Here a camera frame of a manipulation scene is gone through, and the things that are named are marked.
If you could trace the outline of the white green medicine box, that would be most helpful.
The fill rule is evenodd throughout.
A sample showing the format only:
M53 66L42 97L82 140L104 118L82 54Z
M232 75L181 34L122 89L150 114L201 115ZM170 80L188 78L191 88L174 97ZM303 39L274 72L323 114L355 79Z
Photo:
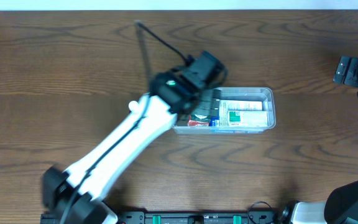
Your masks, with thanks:
M229 111L228 126L266 127L268 126L266 111Z

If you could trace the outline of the dark bottle white cap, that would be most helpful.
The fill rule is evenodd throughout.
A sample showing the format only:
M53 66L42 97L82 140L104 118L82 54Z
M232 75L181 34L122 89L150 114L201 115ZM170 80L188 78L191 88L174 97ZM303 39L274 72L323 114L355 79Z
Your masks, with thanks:
M139 112L139 103L137 101L131 101L128 104L129 110L131 113L138 113Z

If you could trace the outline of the clear plastic container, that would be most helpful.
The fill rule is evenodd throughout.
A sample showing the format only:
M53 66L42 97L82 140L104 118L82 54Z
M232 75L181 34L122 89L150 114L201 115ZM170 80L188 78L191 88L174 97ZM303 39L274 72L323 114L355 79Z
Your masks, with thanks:
M268 126L259 128L179 126L178 119L173 127L178 134L259 134L276 125L273 92L267 87L221 87L221 100L261 101L262 109L267 112Z

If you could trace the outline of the blue fever patch box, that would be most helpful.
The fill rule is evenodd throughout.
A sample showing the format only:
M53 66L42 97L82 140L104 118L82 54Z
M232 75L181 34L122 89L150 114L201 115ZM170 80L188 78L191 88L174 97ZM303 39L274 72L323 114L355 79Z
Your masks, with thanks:
M236 101L221 100L219 103L219 113L217 117L211 118L212 127L236 127L228 126L229 111L263 111L261 101Z

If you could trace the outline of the red Panadol box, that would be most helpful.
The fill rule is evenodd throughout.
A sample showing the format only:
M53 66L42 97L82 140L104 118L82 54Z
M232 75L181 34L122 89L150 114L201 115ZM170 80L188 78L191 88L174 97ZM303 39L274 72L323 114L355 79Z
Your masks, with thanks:
M190 118L187 122L187 126L209 126L209 119L192 119Z

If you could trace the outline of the green round-label box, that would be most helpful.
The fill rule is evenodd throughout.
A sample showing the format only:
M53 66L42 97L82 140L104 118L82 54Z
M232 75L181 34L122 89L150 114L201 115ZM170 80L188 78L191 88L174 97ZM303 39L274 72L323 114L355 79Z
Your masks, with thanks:
M201 123L209 123L211 121L210 116L199 115L199 114L191 114L190 119L192 121L201 122Z

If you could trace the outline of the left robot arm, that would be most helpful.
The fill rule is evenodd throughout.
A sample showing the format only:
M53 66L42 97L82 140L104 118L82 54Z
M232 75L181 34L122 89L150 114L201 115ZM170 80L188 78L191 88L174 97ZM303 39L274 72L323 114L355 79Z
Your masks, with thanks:
M118 223L104 199L119 176L180 114L219 87L227 68L209 52L184 66L156 74L149 91L124 121L79 161L42 176L42 203L59 223Z

